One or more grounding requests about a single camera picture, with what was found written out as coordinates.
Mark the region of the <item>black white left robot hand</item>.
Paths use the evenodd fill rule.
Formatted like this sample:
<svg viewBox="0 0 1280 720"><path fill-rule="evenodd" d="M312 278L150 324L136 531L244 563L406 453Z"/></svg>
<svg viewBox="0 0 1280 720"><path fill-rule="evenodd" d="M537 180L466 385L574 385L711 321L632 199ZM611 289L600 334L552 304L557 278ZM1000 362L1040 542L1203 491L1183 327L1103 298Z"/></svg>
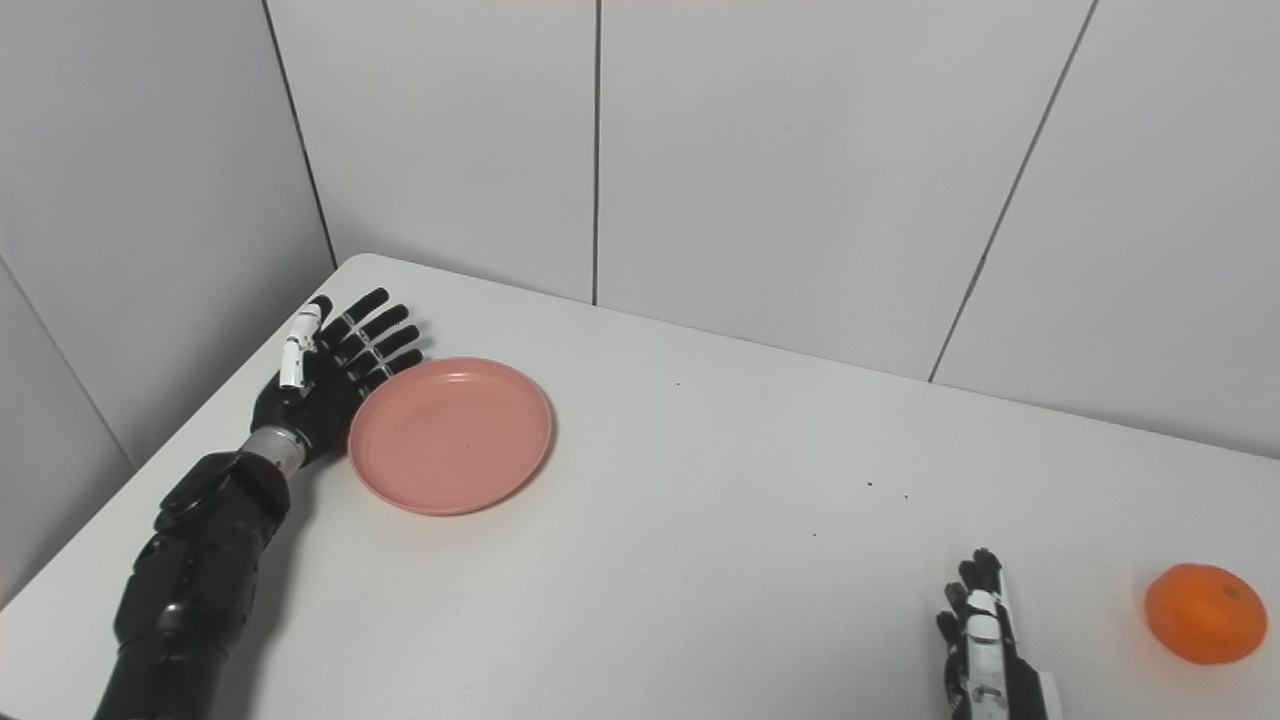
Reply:
<svg viewBox="0 0 1280 720"><path fill-rule="evenodd" d="M317 295L291 319L276 374L260 391L246 450L302 468L342 451L375 389L424 360L421 331L376 287L344 310Z"/></svg>

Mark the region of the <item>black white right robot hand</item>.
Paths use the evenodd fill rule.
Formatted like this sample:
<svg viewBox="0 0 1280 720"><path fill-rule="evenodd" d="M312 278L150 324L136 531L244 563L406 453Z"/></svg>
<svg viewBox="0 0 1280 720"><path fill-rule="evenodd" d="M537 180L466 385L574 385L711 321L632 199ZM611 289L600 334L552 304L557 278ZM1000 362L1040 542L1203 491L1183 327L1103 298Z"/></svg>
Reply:
<svg viewBox="0 0 1280 720"><path fill-rule="evenodd" d="M943 689L951 719L1062 719L1052 674L1020 653L1004 566L982 547L943 588L948 609L936 625L946 643Z"/></svg>

